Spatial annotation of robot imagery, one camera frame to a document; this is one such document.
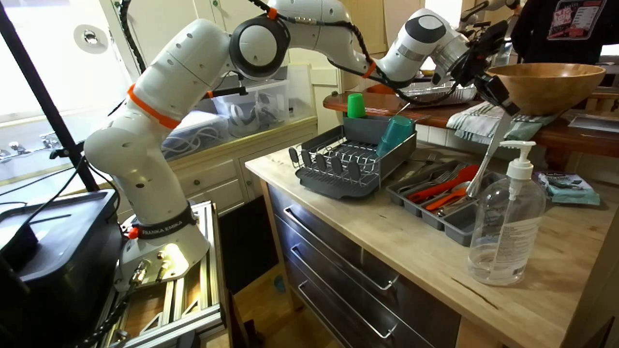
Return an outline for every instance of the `clear plastic bottle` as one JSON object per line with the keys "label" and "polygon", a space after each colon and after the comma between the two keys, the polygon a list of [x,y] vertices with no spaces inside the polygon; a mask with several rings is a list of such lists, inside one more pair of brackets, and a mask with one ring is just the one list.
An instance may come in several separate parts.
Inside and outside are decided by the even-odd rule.
{"label": "clear plastic bottle", "polygon": [[521,149],[507,178],[488,186],[478,197],[476,226],[466,261],[468,273],[486,284],[515,284],[528,263],[546,209],[546,191],[532,180],[526,159],[534,141],[503,141]]}

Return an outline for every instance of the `wooden bowl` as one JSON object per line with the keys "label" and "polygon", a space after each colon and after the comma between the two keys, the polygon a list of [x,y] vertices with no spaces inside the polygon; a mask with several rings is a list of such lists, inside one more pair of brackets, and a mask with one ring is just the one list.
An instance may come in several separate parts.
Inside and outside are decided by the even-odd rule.
{"label": "wooden bowl", "polygon": [[511,64],[490,68],[526,116],[559,116],[592,95],[604,77],[602,66]]}

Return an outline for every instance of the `window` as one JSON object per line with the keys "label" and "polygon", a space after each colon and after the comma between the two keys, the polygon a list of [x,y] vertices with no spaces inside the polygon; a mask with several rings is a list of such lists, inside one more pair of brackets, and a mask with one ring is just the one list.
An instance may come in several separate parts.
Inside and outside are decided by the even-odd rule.
{"label": "window", "polygon": [[[76,43],[78,25],[107,27],[99,4],[91,0],[2,0],[2,4],[74,139],[85,139],[122,101],[130,85],[111,43],[99,54],[85,52]],[[66,159],[49,159],[54,147],[58,139],[2,41],[0,186],[70,166]]]}

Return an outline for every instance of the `teal container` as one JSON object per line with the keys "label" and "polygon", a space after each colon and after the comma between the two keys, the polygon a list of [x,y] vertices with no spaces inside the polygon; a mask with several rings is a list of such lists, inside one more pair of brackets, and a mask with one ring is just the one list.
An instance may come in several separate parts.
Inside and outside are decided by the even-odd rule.
{"label": "teal container", "polygon": [[393,116],[377,147],[377,157],[385,157],[389,151],[399,147],[405,139],[408,139],[414,132],[416,132],[414,120],[406,116]]}

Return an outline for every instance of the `dish rack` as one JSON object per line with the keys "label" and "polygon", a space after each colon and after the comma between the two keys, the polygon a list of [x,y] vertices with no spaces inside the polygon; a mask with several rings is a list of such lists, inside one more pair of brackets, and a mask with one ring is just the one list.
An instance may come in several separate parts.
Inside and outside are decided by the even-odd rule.
{"label": "dish rack", "polygon": [[302,186],[333,199],[368,197],[414,151],[416,133],[379,157],[389,118],[350,118],[288,155]]}

